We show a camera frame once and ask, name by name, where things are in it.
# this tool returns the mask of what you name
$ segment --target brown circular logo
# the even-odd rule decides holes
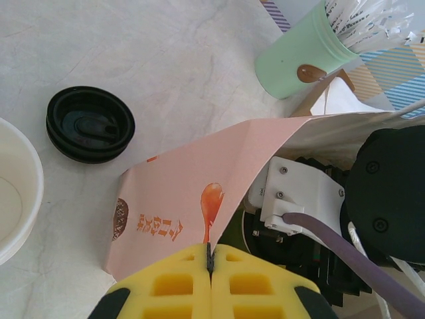
[[[114,236],[112,241],[115,241],[126,229],[128,219],[128,205],[127,203],[119,198],[115,208],[114,214]]]
[[[313,65],[303,64],[299,66],[297,75],[300,81],[304,83],[313,83],[325,77],[327,73]]]

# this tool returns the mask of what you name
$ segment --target white bracket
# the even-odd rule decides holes
[[[260,220],[269,229],[295,235],[303,233],[323,243],[312,232],[286,224],[285,213],[305,213],[319,219],[341,235],[339,213],[344,189],[326,173],[295,161],[273,157],[270,160]]]

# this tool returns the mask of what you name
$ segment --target orange spoon logo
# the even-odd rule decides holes
[[[219,183],[208,184],[201,195],[201,209],[204,216],[205,235],[203,243],[210,240],[210,228],[217,217],[221,202],[223,201],[223,190]]]

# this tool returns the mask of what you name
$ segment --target wrapped straw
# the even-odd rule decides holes
[[[325,10],[338,39],[357,54],[424,42],[408,30],[413,13],[398,0],[326,0]]]

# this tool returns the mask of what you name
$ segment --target white bowl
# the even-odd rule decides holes
[[[30,141],[0,118],[0,265],[27,240],[43,198],[39,155]]]

